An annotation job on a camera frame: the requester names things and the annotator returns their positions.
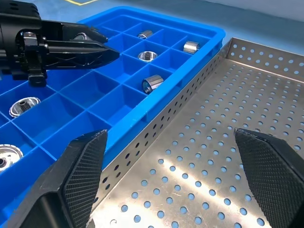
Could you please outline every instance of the blue plastic tray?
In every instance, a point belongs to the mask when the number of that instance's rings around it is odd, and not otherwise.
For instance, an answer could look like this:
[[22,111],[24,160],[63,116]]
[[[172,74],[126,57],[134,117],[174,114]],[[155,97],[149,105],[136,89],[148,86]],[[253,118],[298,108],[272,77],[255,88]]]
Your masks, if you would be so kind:
[[[129,7],[81,23],[106,35],[107,45],[120,51],[120,58],[96,70],[49,71],[45,88],[31,88],[9,76],[0,81],[0,144],[13,144],[24,154],[0,174],[0,224],[81,134],[109,130],[103,168],[108,165],[220,50],[225,35],[215,27]],[[137,38],[147,29],[154,34]],[[187,40],[199,42],[201,49],[194,55],[183,52]],[[151,63],[137,59],[146,50],[159,56]],[[165,81],[147,96],[141,82],[155,74]],[[28,96],[42,102],[16,119],[10,117],[10,106]]]

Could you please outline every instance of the perforated metal tray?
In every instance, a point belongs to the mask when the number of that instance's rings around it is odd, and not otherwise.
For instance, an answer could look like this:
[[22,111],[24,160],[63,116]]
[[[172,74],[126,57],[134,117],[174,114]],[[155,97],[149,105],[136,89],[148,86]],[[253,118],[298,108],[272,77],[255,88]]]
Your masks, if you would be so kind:
[[270,227],[233,129],[304,157],[304,57],[232,39],[103,171],[91,226]]

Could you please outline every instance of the perforated sheet metal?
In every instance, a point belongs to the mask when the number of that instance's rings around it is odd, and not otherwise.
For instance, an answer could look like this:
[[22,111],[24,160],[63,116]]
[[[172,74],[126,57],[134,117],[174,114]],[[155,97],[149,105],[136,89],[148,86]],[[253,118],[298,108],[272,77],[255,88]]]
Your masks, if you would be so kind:
[[225,59],[93,212],[96,227],[270,227],[234,127],[301,150],[302,84]]

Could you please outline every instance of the yellow floor line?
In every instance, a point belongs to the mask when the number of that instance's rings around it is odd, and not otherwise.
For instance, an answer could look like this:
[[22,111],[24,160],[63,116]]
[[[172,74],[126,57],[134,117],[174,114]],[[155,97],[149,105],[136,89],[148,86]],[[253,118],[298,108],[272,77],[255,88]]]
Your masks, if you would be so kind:
[[94,1],[98,1],[98,0],[91,0],[91,1],[84,2],[84,3],[79,3],[79,2],[76,2],[76,1],[73,1],[73,0],[65,0],[65,1],[68,1],[68,2],[70,2],[72,4],[75,4],[75,5],[78,5],[78,6],[83,6],[83,5],[92,3]]

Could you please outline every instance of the blue floor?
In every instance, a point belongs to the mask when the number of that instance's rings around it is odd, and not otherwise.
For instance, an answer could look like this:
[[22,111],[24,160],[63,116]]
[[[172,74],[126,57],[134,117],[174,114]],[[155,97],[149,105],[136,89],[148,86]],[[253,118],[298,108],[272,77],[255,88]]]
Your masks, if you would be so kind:
[[77,22],[115,6],[134,6],[145,10],[198,21],[226,31],[231,37],[250,40],[304,55],[304,22],[209,3],[202,0],[26,0],[38,6],[43,19]]

